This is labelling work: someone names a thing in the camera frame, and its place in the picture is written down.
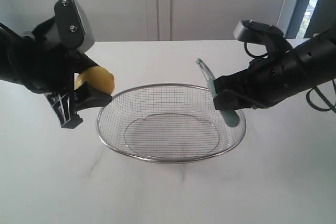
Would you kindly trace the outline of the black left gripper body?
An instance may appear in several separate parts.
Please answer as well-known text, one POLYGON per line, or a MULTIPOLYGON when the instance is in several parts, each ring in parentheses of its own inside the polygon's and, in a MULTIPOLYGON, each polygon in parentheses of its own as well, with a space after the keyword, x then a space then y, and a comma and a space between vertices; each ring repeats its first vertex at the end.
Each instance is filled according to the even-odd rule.
POLYGON ((81 74, 97 63, 86 53, 61 44, 54 17, 19 39, 19 83, 34 93, 55 91, 69 73, 81 74))

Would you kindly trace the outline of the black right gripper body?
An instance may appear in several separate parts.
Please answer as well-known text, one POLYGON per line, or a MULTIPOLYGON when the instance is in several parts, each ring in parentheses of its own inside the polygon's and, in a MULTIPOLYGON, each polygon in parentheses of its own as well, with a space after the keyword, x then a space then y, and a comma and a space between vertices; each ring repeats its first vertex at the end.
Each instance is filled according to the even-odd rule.
POLYGON ((248 81, 257 101, 273 106, 335 79, 335 32, 323 32, 250 69, 248 81))

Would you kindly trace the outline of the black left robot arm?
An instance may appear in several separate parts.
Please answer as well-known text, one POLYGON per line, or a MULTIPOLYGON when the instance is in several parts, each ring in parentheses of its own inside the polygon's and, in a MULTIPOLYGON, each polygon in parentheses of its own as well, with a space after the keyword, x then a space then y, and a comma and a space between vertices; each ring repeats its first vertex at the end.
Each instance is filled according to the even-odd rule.
POLYGON ((75 89, 74 75, 96 66, 85 53, 61 42, 54 18, 22 36, 1 24, 1 80, 44 95, 62 128, 81 124, 79 111, 112 101, 88 81, 75 89))

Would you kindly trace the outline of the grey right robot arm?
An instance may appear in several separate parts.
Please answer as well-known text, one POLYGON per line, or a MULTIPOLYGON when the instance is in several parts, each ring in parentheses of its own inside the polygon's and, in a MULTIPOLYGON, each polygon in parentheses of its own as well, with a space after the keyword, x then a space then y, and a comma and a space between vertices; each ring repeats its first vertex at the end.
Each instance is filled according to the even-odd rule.
POLYGON ((215 109, 267 109, 335 79, 335 29, 295 48, 280 36, 267 38, 265 44, 271 47, 268 57, 215 80, 215 109))

